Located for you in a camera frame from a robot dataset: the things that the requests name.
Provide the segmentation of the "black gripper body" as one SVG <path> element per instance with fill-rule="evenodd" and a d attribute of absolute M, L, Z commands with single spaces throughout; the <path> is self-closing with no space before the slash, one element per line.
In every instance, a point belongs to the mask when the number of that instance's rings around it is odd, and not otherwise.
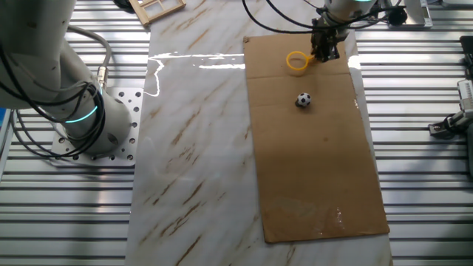
<path fill-rule="evenodd" d="M 315 27 L 310 37 L 312 45 L 320 45 L 325 41 L 338 43 L 349 34 L 350 18 L 342 19 L 331 13 L 323 13 L 320 18 L 312 19 L 312 25 Z"/>

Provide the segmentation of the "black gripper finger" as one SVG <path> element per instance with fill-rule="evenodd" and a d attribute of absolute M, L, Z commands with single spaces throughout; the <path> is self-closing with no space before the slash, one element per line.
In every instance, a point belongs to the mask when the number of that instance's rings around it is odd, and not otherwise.
<path fill-rule="evenodd" d="M 325 44 L 320 41 L 315 41 L 312 43 L 312 50 L 311 55 L 316 60 L 324 60 L 325 59 L 325 51 L 324 51 Z"/>
<path fill-rule="evenodd" d="M 322 62 L 339 59 L 340 55 L 337 48 L 337 42 L 327 42 L 321 47 Z"/>

